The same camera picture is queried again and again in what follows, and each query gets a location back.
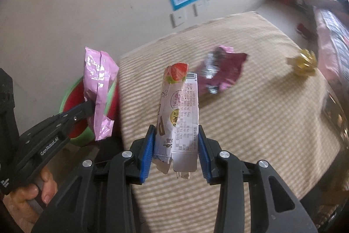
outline beige tablecloth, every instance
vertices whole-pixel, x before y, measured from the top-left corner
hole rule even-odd
[[[199,123],[207,137],[244,161],[268,160],[298,198],[321,178],[340,149],[322,102],[322,74],[304,79],[286,65],[299,47],[255,12],[202,24],[158,40],[120,61],[121,122],[125,146],[156,124],[164,68],[189,63],[190,70],[217,45],[250,54],[237,84],[199,100]],[[219,186],[209,186],[200,164],[190,180],[154,165],[135,195],[152,232],[213,232]],[[246,196],[246,231],[250,230]]]

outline strawberry image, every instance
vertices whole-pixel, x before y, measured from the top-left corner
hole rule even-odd
[[[188,64],[182,62],[171,66],[171,76],[173,80],[180,81],[186,77],[188,71]]]

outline blue gripper pad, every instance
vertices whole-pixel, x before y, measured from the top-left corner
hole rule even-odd
[[[151,160],[154,152],[154,143],[155,143],[155,127],[151,125],[148,129],[147,135],[144,139],[145,146],[144,152],[141,160],[141,171],[139,175],[139,180],[143,184],[148,178],[149,170],[151,168]]]
[[[210,183],[212,181],[211,160],[209,159],[208,152],[200,131],[198,132],[198,158],[200,160],[202,174],[206,181]]]

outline nutrition facts label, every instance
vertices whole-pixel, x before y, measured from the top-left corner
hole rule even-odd
[[[198,84],[195,73],[187,73],[172,148],[177,152],[198,151]]]

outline barcode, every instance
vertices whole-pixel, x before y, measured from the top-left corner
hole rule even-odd
[[[187,72],[187,79],[196,79],[197,74],[193,72]]]

